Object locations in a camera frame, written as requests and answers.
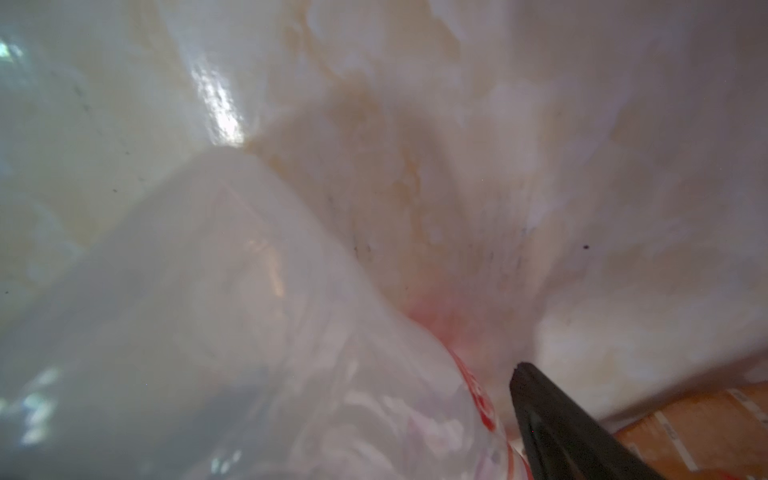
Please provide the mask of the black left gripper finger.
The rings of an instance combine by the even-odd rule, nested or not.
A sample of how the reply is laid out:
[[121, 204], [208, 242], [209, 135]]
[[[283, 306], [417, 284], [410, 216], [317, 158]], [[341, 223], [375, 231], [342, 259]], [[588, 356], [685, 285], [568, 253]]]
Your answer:
[[521, 438], [535, 479], [660, 479], [528, 362], [509, 383]]

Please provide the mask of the clear square plastic bottle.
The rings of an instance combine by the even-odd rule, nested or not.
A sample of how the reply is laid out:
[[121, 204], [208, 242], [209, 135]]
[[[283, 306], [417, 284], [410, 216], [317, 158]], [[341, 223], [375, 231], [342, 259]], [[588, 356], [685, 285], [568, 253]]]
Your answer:
[[1, 339], [5, 479], [526, 479], [468, 368], [205, 151]]

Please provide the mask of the orange Nescafe coffee bottle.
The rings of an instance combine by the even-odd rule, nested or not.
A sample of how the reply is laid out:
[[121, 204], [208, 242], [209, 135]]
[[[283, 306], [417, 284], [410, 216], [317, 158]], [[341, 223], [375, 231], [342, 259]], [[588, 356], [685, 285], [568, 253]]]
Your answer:
[[765, 479], [767, 384], [678, 400], [616, 438], [666, 479]]

